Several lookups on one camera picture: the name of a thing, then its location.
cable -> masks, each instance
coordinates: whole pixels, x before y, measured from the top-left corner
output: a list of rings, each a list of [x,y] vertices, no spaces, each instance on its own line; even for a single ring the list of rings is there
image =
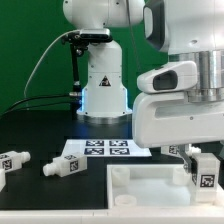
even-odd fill
[[[20,100],[20,101],[14,103],[5,112],[11,111],[13,108],[17,107],[18,105],[28,102],[28,101],[39,100],[39,99],[62,98],[62,97],[70,97],[70,95],[69,94],[57,94],[57,95],[35,96],[35,97],[26,98],[26,99],[23,99],[23,100]]]
[[[29,79],[28,79],[28,81],[27,81],[27,83],[26,83],[26,86],[25,86],[25,89],[24,89],[24,98],[27,98],[28,87],[29,87],[29,85],[30,85],[30,83],[31,83],[31,81],[32,81],[32,79],[33,79],[33,77],[34,77],[34,75],[35,75],[37,69],[39,68],[41,62],[43,61],[44,57],[45,57],[46,54],[48,53],[48,51],[49,51],[49,50],[52,48],[52,46],[53,46],[59,39],[61,39],[63,36],[68,35],[68,34],[73,33],[73,32],[76,32],[76,31],[77,31],[77,30],[73,30],[73,31],[69,31],[69,32],[66,32],[66,33],[60,35],[60,36],[57,37],[57,38],[56,38],[56,39],[49,45],[49,47],[45,50],[45,52],[43,53],[43,55],[41,56],[41,58],[40,58],[39,61],[37,62],[36,66],[34,67],[32,73],[31,73],[31,75],[30,75],[30,77],[29,77]]]
[[[140,60],[139,60],[139,56],[138,56],[138,51],[137,51],[137,47],[136,47],[136,43],[135,43],[135,37],[134,37],[132,25],[131,25],[129,0],[126,0],[126,5],[127,5],[128,23],[129,23],[130,33],[131,33],[132,46],[133,46],[133,49],[134,49],[134,55],[135,55],[136,64],[137,64],[137,67],[138,67],[138,72],[139,72],[139,74],[141,74],[142,73],[142,68],[141,68],[141,64],[140,64]]]
[[[62,102],[57,102],[57,103],[40,104],[40,105],[35,105],[35,106],[22,107],[22,108],[19,108],[19,109],[9,110],[9,111],[4,112],[0,116],[0,119],[2,117],[4,117],[5,115],[7,115],[9,113],[12,113],[12,112],[15,112],[15,111],[27,110],[27,109],[38,108],[38,107],[54,106],[54,105],[59,105],[59,104],[70,104],[70,103],[77,103],[77,104],[79,104],[79,102],[75,102],[75,101],[62,101]]]

black table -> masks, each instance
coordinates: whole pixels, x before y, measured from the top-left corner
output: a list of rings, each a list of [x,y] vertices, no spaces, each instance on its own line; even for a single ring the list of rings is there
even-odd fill
[[[0,192],[1,210],[62,210],[107,208],[107,164],[178,164],[179,158],[152,149],[148,158],[88,158],[88,170],[60,178],[45,177],[42,168],[60,156],[67,139],[131,139],[131,122],[106,125],[72,119],[69,111],[18,111],[0,120],[0,153],[28,151],[31,161],[6,174]],[[201,144],[218,155],[219,143]],[[224,168],[220,171],[224,187]]]

green wall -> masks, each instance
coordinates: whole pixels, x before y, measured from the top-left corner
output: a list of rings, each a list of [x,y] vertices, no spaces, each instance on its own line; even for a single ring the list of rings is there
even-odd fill
[[[26,82],[49,44],[74,29],[64,18],[63,0],[0,0],[0,112],[23,98]],[[133,28],[141,72],[166,63],[144,39],[143,23]],[[123,84],[129,90],[130,106],[139,93],[139,75],[129,28],[112,29],[123,48]],[[87,81],[87,55],[79,59],[81,82]],[[58,42],[49,52],[30,85],[28,96],[66,93],[72,89],[71,57],[68,45]],[[44,109],[65,109],[48,107]]]

black cable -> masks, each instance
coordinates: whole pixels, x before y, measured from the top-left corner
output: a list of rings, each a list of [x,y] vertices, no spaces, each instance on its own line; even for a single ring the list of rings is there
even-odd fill
[[[70,100],[70,101],[61,101],[61,102],[57,102],[57,103],[49,103],[49,104],[40,104],[40,105],[35,105],[35,106],[21,107],[21,108],[15,109],[15,110],[8,110],[8,111],[4,112],[0,116],[0,118],[2,118],[3,116],[5,116],[9,113],[15,112],[15,111],[27,110],[27,109],[38,108],[38,107],[54,106],[54,105],[59,105],[59,104],[70,104],[70,103],[79,104],[79,101],[71,101]]]
[[[62,98],[62,97],[69,97],[70,95],[67,93],[67,94],[56,94],[56,95],[44,95],[44,96],[34,96],[34,97],[29,97],[29,98],[26,98],[26,99],[23,99],[23,100],[20,100],[16,103],[14,103],[12,106],[10,106],[6,111],[11,111],[13,108],[17,107],[18,105],[20,104],[23,104],[25,102],[28,102],[28,101],[32,101],[32,100],[40,100],[40,99],[52,99],[52,98]]]

warning label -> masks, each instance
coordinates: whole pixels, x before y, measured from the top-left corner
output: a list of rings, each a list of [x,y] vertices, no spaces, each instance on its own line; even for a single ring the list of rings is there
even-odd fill
[[[111,84],[110,84],[106,75],[104,76],[103,80],[101,81],[100,86],[107,86],[107,87],[111,86]]]

